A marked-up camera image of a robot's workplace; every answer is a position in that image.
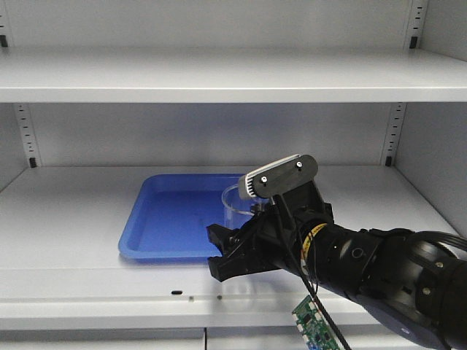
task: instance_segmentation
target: robotic arm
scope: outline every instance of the robotic arm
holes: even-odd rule
[[[428,348],[467,349],[467,263],[448,246],[467,240],[447,233],[345,229],[316,185],[317,163],[294,155],[244,175],[243,198],[269,198],[240,229],[208,227],[222,257],[213,277],[285,269],[362,305],[395,333]]]

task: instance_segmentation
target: circuit board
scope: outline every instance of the circuit board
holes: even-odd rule
[[[307,295],[293,309],[292,315],[309,350],[341,350],[332,329],[324,320],[311,296]]]

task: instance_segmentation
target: yellow label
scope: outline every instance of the yellow label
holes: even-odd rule
[[[317,233],[320,232],[321,229],[325,227],[326,225],[327,225],[326,223],[323,223],[323,224],[319,224],[318,226],[314,226],[312,230],[309,231],[308,235],[306,235],[304,245],[301,250],[302,258],[304,261],[306,261],[306,259],[308,258],[308,251],[309,251],[310,246],[312,245],[313,237],[315,237]]]

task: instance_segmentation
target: wire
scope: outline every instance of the wire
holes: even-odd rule
[[[294,220],[295,220],[295,226],[296,228],[299,227],[297,225],[297,221],[299,221],[301,224],[304,224],[304,221],[299,219],[298,217],[294,217]],[[300,242],[300,246],[304,246],[304,240],[301,238],[301,232],[297,229],[296,230],[296,233],[297,233],[297,239],[298,241]],[[316,254],[316,247],[314,246],[314,241],[313,241],[313,236],[312,236],[312,241],[311,241],[311,244],[313,244],[313,248],[314,248],[314,254]],[[306,269],[306,272],[308,273],[308,280],[311,282],[312,284],[312,287],[313,287],[313,290],[314,290],[314,293],[317,294],[318,293],[318,278],[317,278],[317,274],[316,274],[316,255],[314,256],[314,275],[310,274],[309,272],[309,267],[306,263],[306,260],[304,259],[304,251],[303,249],[300,250],[300,253],[301,253],[301,258],[303,260],[303,264],[304,264],[304,267]]]
[[[406,239],[406,251],[407,257],[414,263],[426,268],[431,273],[437,272],[436,267],[433,265],[433,262],[426,259],[422,255],[414,252],[413,247],[417,242],[427,242],[430,244],[440,244],[444,243],[456,248],[462,249],[464,252],[467,252],[467,240],[461,237],[450,235],[449,233],[437,232],[437,231],[420,231],[411,234]]]
[[[337,327],[336,323],[334,323],[334,320],[331,318],[331,315],[328,314],[328,312],[326,311],[324,305],[321,303],[321,300],[317,296],[315,290],[310,285],[308,279],[305,277],[305,274],[301,270],[300,264],[297,262],[295,256],[292,253],[292,250],[290,249],[288,244],[285,242],[285,233],[284,233],[284,229],[282,227],[282,219],[280,217],[279,209],[277,208],[277,206],[274,206],[274,213],[275,213],[275,216],[277,218],[277,224],[278,224],[278,228],[279,228],[279,237],[281,239],[282,244],[286,248],[287,253],[290,256],[290,259],[293,262],[294,268],[298,271],[298,275],[300,276],[301,280],[305,284],[305,287],[308,290],[309,294],[312,296],[313,301],[316,303],[317,307],[321,310],[321,313],[323,314],[326,321],[328,321],[329,326],[334,331],[337,338],[341,341],[341,344],[344,347],[344,349],[345,350],[352,350],[352,348],[350,348],[348,342],[345,340],[344,336],[342,335],[341,331]]]

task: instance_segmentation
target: black cable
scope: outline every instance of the black cable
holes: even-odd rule
[[[461,237],[450,235],[449,233],[437,232],[437,231],[420,231],[411,234],[406,239],[406,251],[407,257],[418,264],[419,266],[427,269],[431,273],[437,272],[436,266],[430,260],[426,259],[422,255],[414,252],[413,247],[417,242],[426,242],[430,244],[444,243],[467,252],[467,240]]]
[[[315,290],[311,287],[309,281],[306,279],[305,274],[301,270],[300,264],[297,262],[295,256],[292,253],[292,250],[290,249],[290,247],[286,243],[285,233],[284,233],[284,229],[282,227],[282,219],[280,217],[279,209],[276,206],[274,206],[274,213],[276,214],[275,216],[277,218],[277,225],[278,225],[278,228],[279,228],[279,238],[281,239],[281,242],[282,242],[283,246],[286,248],[287,253],[290,256],[290,259],[292,260],[294,268],[298,271],[298,275],[300,276],[302,282],[305,284],[305,287],[308,290],[309,294],[312,296],[313,301],[316,303],[317,307],[320,309],[320,311],[323,314],[326,321],[328,321],[329,326],[334,331],[337,338],[340,340],[340,342],[341,342],[342,346],[344,347],[344,349],[345,350],[352,350],[352,348],[350,348],[348,342],[345,340],[344,336],[342,335],[341,331],[337,327],[336,323],[334,323],[334,320],[331,318],[331,315],[329,315],[329,313],[326,311],[324,305],[321,303],[321,300],[318,298]]]

